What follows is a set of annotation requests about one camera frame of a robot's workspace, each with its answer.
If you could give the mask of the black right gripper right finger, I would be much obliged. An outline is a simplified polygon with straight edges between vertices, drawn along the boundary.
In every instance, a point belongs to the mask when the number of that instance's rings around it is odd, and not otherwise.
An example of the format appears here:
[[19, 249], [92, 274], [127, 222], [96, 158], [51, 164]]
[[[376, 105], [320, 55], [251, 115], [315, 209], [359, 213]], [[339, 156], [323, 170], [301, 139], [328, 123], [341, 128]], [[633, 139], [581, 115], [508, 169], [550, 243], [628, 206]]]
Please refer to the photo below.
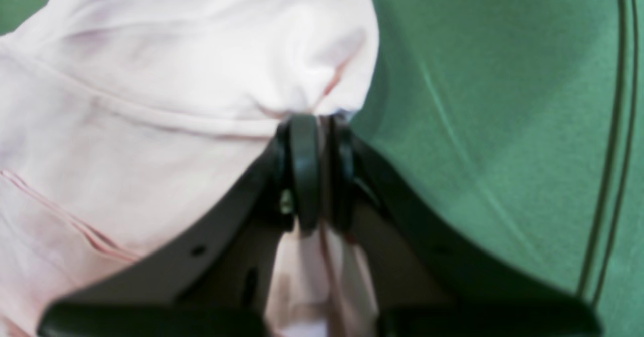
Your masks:
[[585, 302], [449, 225], [345, 117], [329, 117], [328, 141], [332, 225], [367, 255], [377, 336], [602, 335]]

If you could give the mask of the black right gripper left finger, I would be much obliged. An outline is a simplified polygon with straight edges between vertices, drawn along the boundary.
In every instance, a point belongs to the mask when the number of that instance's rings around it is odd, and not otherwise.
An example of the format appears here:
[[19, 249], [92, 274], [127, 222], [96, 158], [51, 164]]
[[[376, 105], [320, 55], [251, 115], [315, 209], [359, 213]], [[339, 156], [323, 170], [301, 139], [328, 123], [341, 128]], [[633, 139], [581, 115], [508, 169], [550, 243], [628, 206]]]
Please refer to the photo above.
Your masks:
[[296, 114], [224, 197], [139, 262], [52, 302], [39, 336], [269, 336], [262, 318], [281, 236], [316, 229], [319, 124]]

